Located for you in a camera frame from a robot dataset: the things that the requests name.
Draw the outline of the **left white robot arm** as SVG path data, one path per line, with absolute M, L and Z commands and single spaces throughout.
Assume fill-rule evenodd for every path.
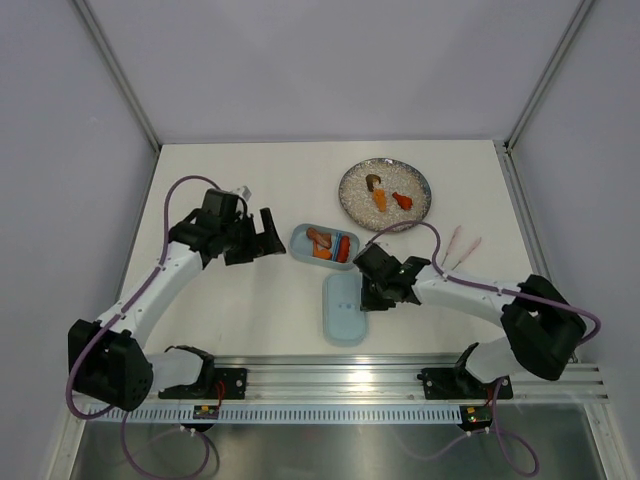
M 76 393 L 107 409 L 131 412 L 151 393 L 169 399 L 222 400 L 227 390 L 213 355 L 189 346 L 171 346 L 158 355 L 144 347 L 178 294 L 217 258 L 228 266 L 285 253 L 272 212 L 260 211 L 256 230 L 246 200 L 211 188 L 200 207 L 164 231 L 163 246 L 148 276 L 96 320 L 78 320 L 68 332 L 69 410 L 84 418 Z

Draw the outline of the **orange shrimp food piece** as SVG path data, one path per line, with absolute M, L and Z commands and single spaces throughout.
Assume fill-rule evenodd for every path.
M 313 243 L 312 255 L 315 258 L 331 261 L 333 254 L 329 249 L 322 248 L 317 243 Z

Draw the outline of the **red sausage food piece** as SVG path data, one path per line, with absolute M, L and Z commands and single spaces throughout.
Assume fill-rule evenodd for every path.
M 338 245 L 336 261 L 338 263 L 346 263 L 349 259 L 351 241 L 349 236 L 342 236 Z

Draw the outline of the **light blue lunch box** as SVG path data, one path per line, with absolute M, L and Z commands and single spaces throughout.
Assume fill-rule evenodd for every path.
M 335 270 L 351 270 L 360 249 L 351 232 L 303 223 L 296 226 L 289 242 L 291 255 L 298 261 Z

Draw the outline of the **light blue lunch box lid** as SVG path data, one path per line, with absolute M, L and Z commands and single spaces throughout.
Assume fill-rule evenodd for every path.
M 325 278 L 322 289 L 323 334 L 329 344 L 355 347 L 367 336 L 368 319 L 361 310 L 361 286 L 361 276 L 355 273 L 337 273 Z

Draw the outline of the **brown meat food piece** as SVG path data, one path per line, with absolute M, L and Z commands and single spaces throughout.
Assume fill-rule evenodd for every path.
M 330 233 L 321 232 L 313 227 L 309 227 L 306 230 L 306 236 L 322 248 L 330 249 L 332 247 L 332 236 Z

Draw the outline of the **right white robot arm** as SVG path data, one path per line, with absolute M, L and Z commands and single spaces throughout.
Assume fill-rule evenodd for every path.
M 428 400 L 488 399 L 503 378 L 520 372 L 556 381 L 586 334 L 582 315 L 538 275 L 521 283 L 485 285 L 469 276 L 454 277 L 432 260 L 411 256 L 400 262 L 375 243 L 354 264 L 362 275 L 365 312 L 399 303 L 438 306 L 503 330 L 495 341 L 471 344 L 451 367 L 423 368 L 417 378 Z

